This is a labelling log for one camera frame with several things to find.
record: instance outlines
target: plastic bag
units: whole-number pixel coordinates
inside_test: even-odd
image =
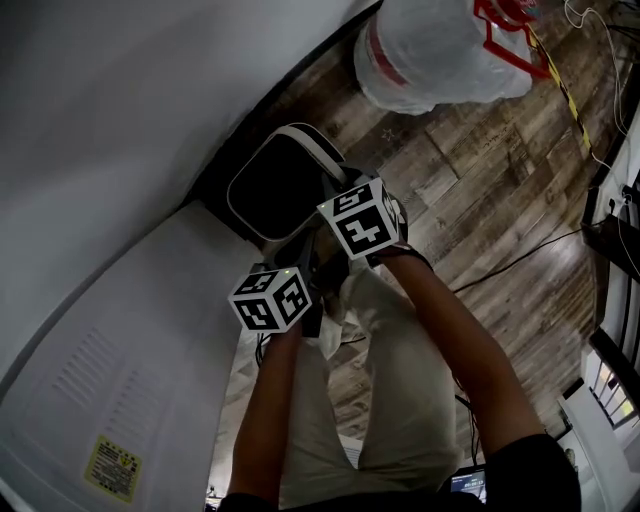
[[[439,103],[488,103],[526,94],[531,75],[487,51],[474,0],[386,0],[361,32],[358,81],[377,106],[418,115]],[[492,24],[502,47],[531,62],[523,31]]]

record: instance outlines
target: white cube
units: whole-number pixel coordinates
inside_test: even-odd
[[[247,330],[262,334],[287,332],[311,307],[297,268],[244,276],[229,295],[229,302]]]
[[[398,215],[380,178],[318,206],[352,260],[400,240]]]

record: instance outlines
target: dark shirt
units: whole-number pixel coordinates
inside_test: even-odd
[[[487,461],[487,504],[472,494],[399,492],[343,496],[307,505],[296,512],[402,510],[440,512],[460,510],[578,512],[580,484],[558,444],[547,435],[520,439],[493,454]],[[231,494],[222,500],[220,512],[271,512],[266,501],[247,494]]]

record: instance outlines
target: screen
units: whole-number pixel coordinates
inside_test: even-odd
[[[451,492],[466,492],[477,496],[482,503],[487,502],[487,488],[484,469],[469,475],[454,476],[451,479]]]

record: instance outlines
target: yellow tape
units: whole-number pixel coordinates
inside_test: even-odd
[[[578,106],[576,105],[576,102],[573,101],[573,98],[569,93],[569,89],[562,81],[562,77],[560,76],[558,68],[556,68],[556,65],[553,63],[553,60],[551,59],[551,55],[549,55],[549,52],[546,50],[546,48],[544,47],[544,45],[542,44],[542,42],[540,41],[536,33],[533,31],[533,29],[529,27],[529,30],[531,31],[531,46],[533,46],[536,49],[542,50],[542,53],[544,53],[545,57],[549,61],[549,71],[551,71],[551,76],[553,77],[553,80],[556,82],[556,84],[560,88],[560,91],[562,92],[562,95],[567,101],[567,104],[569,105],[569,110],[571,110],[571,115],[573,115],[573,118],[576,120],[576,123],[578,123],[578,128],[582,133],[582,140],[584,141],[584,145],[587,147],[589,152],[591,152],[591,139],[589,138],[589,134],[587,133],[587,128],[584,122],[582,121],[582,118],[580,117],[580,112],[578,112]]]

